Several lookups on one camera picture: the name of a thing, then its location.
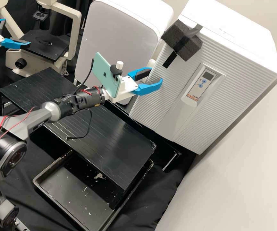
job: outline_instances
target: black foam block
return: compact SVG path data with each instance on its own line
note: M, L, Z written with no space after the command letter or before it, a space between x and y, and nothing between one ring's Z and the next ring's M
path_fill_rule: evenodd
M177 20L165 31L162 39L173 48L184 61L188 61L200 50L203 44L202 40L196 35L193 36L191 29L180 20Z

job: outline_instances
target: green smartphone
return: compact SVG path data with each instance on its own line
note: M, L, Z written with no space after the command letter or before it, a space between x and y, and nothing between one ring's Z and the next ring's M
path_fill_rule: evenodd
M122 82L121 76L113 76L110 70L111 65L107 62L99 52L96 53L94 57L93 73L107 90L107 92L116 98L120 84Z

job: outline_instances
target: metal table leg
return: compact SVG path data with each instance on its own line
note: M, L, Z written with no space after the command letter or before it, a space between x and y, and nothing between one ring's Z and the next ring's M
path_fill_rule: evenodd
M3 96L0 93L0 116L4 116L4 106L5 103L3 102Z

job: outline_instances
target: control panel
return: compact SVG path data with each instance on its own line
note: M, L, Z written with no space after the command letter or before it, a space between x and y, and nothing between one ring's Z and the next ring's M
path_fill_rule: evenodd
M217 74L209 69L205 69L201 76L197 79L191 90L187 93L187 97L194 101L202 96L204 91L209 87L211 82L216 78Z

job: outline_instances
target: ribbed white panel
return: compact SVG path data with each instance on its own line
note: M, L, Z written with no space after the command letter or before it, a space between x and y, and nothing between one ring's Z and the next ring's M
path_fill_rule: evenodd
M201 154L277 79L277 73L204 35L199 37L203 41L201 50L187 62L178 56L168 69L162 64L173 49L167 44L163 47L148 78L148 81L163 78L163 85L160 90L139 97L130 113L133 119L156 130L201 62L223 73L225 80L205 104L195 110L194 116L181 127L174 139L197 154Z

